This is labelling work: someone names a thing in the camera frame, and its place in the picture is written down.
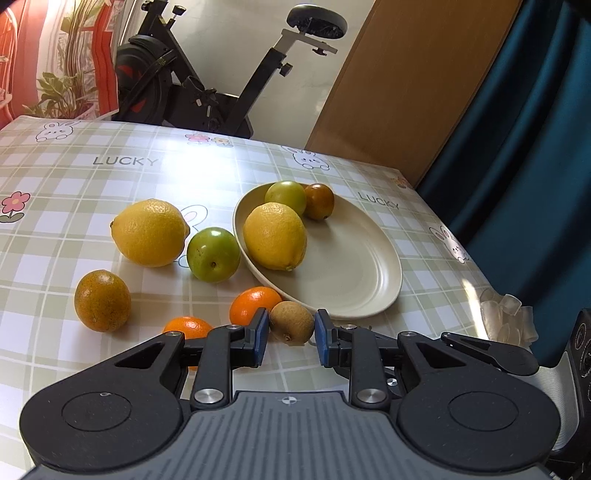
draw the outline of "blue gripper pad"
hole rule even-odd
[[[261,321],[256,327],[255,334],[255,363],[260,367],[262,359],[265,356],[265,348],[267,348],[267,338],[269,337],[269,313],[265,310]]]
[[[326,344],[326,328],[320,318],[320,313],[314,314],[314,337],[316,338],[316,348],[318,349],[318,358],[323,367],[329,366],[329,348]]]

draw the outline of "round disc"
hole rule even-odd
[[[429,375],[404,397],[397,423],[428,458],[490,473],[544,459],[560,430],[558,411],[546,395],[493,367]]]

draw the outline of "adjustment knob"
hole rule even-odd
[[[187,11],[187,9],[185,7],[181,7],[180,5],[175,5],[173,7],[173,15],[181,16],[186,11]]]

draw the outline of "green plum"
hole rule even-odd
[[[187,247],[187,263],[199,280],[216,283],[227,280],[240,264],[240,247],[234,235],[211,226],[199,231]]]
[[[269,187],[265,194],[265,203],[277,202],[287,205],[302,216],[306,209],[306,193],[304,187],[296,181],[278,181]]]

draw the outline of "bike seat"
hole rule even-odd
[[[341,38],[347,33],[347,21],[343,17],[316,5],[296,5],[287,15],[287,24],[320,38]]]

